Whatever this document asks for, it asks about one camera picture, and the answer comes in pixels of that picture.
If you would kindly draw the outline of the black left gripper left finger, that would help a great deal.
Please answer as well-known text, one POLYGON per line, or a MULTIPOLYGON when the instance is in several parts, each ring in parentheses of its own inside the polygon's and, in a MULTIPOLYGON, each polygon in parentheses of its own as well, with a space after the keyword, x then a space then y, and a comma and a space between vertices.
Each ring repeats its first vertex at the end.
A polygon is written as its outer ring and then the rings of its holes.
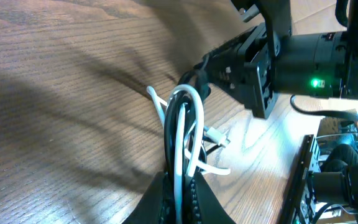
POLYGON ((163 224, 168 221, 167 175, 158 172, 123 224, 163 224))

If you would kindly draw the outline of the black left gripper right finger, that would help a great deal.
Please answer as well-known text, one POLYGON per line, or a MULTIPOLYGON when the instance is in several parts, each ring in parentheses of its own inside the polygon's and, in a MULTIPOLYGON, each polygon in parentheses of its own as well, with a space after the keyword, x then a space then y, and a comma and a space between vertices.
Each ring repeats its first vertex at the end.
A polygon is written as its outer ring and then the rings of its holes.
POLYGON ((188 223, 235 224, 200 172, 193 176, 188 186, 188 223))

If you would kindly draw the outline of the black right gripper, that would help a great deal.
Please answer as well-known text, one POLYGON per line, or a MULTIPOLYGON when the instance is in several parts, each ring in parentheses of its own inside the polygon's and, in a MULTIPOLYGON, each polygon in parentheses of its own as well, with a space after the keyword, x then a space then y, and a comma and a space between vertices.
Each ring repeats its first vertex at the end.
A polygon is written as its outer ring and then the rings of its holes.
POLYGON ((181 76, 178 85, 190 84, 196 77, 194 88, 204 102, 212 83, 251 110, 253 117, 267 119, 278 98, 271 70, 266 25, 261 23, 208 52, 181 76))

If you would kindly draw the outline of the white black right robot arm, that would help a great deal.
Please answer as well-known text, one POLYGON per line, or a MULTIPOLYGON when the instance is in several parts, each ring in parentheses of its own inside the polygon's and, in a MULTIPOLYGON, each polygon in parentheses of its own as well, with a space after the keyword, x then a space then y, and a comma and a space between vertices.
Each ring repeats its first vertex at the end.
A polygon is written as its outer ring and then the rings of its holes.
MULTIPOLYGON (((289 0, 237 0, 234 7, 248 22, 263 23, 208 52, 180 83, 195 81, 202 98, 213 84, 268 118, 281 93, 315 98, 358 100, 358 1, 338 1, 337 21, 344 30, 293 35, 289 0)), ((320 116, 358 121, 358 114, 320 110, 320 116)))

